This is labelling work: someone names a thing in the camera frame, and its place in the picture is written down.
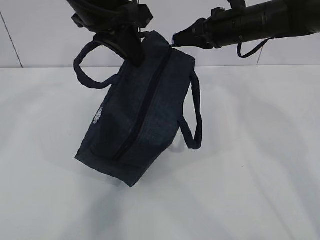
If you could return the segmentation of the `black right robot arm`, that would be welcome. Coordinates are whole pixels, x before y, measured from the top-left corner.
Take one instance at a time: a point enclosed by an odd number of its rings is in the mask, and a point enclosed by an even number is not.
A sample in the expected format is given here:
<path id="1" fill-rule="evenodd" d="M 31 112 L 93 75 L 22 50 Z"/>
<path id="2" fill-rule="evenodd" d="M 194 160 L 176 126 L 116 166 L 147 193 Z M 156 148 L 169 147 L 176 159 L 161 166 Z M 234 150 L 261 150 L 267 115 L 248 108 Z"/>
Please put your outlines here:
<path id="1" fill-rule="evenodd" d="M 231 9 L 216 7 L 209 18 L 200 18 L 176 33 L 175 47 L 220 49 L 262 39 L 302 37 L 319 33 L 318 0 L 271 0 L 247 6 L 231 0 Z"/>

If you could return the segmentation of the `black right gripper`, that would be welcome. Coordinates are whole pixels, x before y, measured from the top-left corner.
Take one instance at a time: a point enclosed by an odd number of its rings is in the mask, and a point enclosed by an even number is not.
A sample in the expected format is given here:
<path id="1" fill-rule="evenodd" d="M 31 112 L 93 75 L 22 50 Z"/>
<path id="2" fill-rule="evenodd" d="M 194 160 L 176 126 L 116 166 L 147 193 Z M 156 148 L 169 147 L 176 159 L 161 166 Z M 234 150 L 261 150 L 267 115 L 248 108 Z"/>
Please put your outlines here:
<path id="1" fill-rule="evenodd" d="M 196 47 L 205 50 L 226 46 L 225 12 L 226 9 L 222 7 L 212 9 L 208 19 L 200 18 L 187 29 L 175 33 L 172 37 L 172 46 Z"/>

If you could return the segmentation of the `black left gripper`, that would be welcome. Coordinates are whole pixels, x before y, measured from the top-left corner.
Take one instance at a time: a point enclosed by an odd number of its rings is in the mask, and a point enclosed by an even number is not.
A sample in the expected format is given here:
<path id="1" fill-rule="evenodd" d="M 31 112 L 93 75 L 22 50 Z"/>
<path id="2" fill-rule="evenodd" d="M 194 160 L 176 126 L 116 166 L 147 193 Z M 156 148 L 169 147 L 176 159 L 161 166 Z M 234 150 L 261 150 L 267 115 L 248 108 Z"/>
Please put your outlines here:
<path id="1" fill-rule="evenodd" d="M 135 67 L 143 63 L 145 52 L 136 27 L 144 29 L 153 19 L 146 4 L 136 0 L 69 0 L 68 4 L 75 11 L 71 19 L 79 28 L 96 33 L 95 42 Z M 113 29 L 114 35 L 100 33 Z"/>

